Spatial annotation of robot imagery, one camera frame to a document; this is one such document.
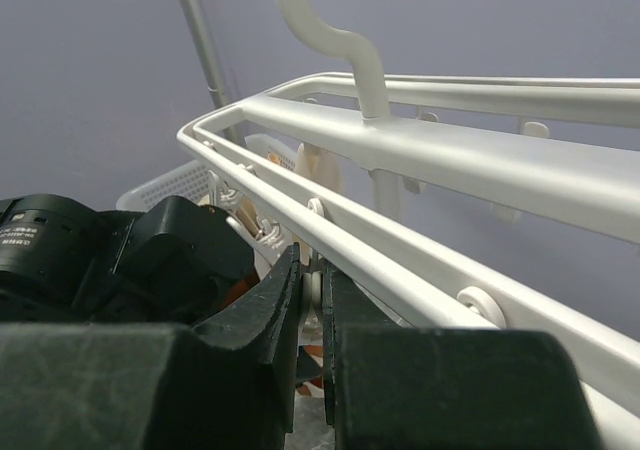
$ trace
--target gray pole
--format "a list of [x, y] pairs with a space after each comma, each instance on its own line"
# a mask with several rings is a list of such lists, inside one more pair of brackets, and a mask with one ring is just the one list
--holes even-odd
[[[193, 43], [196, 45], [213, 104], [216, 108], [224, 107], [231, 102], [226, 91], [224, 76], [220, 69], [220, 61], [202, 0], [180, 0], [180, 5], [187, 19]], [[227, 140], [246, 147], [244, 137], [235, 126], [225, 129], [224, 136]]]

